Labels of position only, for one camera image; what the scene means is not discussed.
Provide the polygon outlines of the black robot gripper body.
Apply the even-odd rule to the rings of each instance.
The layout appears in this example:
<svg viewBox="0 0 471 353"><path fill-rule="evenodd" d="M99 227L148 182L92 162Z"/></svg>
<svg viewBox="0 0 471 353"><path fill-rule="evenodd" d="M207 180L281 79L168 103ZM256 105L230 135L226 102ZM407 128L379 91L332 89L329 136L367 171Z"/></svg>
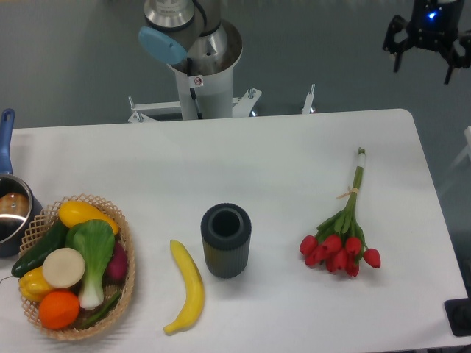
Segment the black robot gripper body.
<svg viewBox="0 0 471 353"><path fill-rule="evenodd" d="M408 42L420 49L449 49L458 37L464 1L415 0L406 25Z"/></svg>

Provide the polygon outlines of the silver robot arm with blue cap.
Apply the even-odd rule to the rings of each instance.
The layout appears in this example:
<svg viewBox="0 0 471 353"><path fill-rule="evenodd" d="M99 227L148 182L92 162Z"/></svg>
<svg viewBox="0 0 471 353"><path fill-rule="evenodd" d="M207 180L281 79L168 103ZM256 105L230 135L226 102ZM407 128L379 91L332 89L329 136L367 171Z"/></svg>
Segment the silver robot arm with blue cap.
<svg viewBox="0 0 471 353"><path fill-rule="evenodd" d="M469 68L470 32L458 29L463 9L463 1L414 1L409 19L395 15L383 42L383 50L394 55L394 70L412 48L439 53L448 65L446 82L454 70ZM222 20L220 1L145 1L144 17L140 44L176 77L189 78L190 87L232 74L242 45L238 31Z"/></svg>

